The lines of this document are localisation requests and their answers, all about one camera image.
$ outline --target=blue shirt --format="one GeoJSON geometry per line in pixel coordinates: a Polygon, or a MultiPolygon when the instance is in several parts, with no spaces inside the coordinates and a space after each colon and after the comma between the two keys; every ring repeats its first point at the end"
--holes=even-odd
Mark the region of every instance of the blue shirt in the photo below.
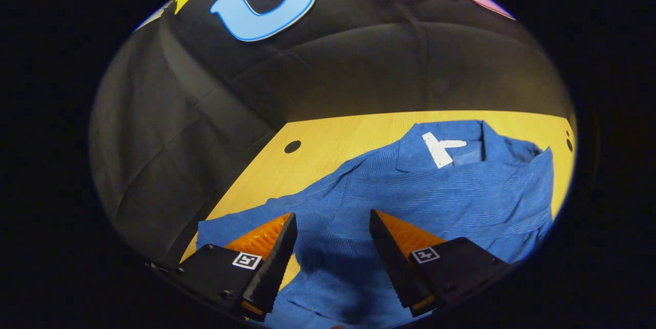
{"type": "Polygon", "coordinates": [[[288,212],[297,214],[300,272],[281,290],[268,327],[394,327],[401,307],[368,231],[370,209],[446,240],[467,237],[508,263],[527,256],[551,225],[553,163],[484,121],[415,124],[400,140],[350,159],[304,191],[203,221],[197,247],[226,245],[288,212]],[[422,138],[464,140],[438,168],[422,138]]]}

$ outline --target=wooden table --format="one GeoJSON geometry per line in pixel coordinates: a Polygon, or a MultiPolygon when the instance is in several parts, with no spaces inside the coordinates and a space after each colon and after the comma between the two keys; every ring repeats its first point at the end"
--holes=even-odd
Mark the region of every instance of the wooden table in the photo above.
{"type": "MultiPolygon", "coordinates": [[[[553,152],[553,198],[555,218],[565,200],[574,167],[576,142],[567,119],[544,114],[504,111],[398,112],[332,117],[286,124],[253,159],[207,219],[242,212],[262,205],[269,198],[295,194],[334,172],[342,163],[364,152],[399,140],[415,123],[452,120],[484,120],[499,135],[529,140],[553,152]],[[300,148],[290,154],[285,147],[294,140],[300,148]]],[[[197,234],[181,261],[194,251],[197,234]]],[[[292,256],[281,289],[297,275],[300,267],[292,256]]]]}

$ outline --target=blue letter u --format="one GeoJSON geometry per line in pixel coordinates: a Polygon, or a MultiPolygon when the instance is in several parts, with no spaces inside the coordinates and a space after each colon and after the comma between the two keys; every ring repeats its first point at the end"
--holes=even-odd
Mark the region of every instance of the blue letter u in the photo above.
{"type": "Polygon", "coordinates": [[[314,0],[283,0],[276,9],[257,14],[246,0],[216,0],[209,9],[220,16],[225,27],[241,41],[269,38],[300,19],[314,0]]]}

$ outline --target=clothing tag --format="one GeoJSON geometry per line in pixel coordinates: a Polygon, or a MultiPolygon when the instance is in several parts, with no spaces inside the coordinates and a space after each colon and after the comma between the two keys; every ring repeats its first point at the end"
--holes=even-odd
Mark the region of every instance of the clothing tag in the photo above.
{"type": "Polygon", "coordinates": [[[431,132],[422,135],[422,138],[424,138],[428,151],[433,157],[433,161],[435,161],[435,165],[438,166],[438,169],[453,163],[453,159],[449,156],[446,149],[467,145],[467,142],[464,140],[437,140],[431,132]]]}

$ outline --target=pink letter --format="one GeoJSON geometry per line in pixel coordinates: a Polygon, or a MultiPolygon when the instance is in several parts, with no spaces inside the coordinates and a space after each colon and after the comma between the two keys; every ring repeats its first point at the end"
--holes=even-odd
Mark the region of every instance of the pink letter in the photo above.
{"type": "Polygon", "coordinates": [[[482,7],[485,7],[485,9],[492,10],[494,12],[498,12],[499,14],[506,16],[507,18],[511,18],[513,20],[516,20],[512,15],[510,15],[510,12],[505,11],[502,9],[501,6],[495,4],[492,0],[472,0],[478,5],[481,5],[482,7]]]}

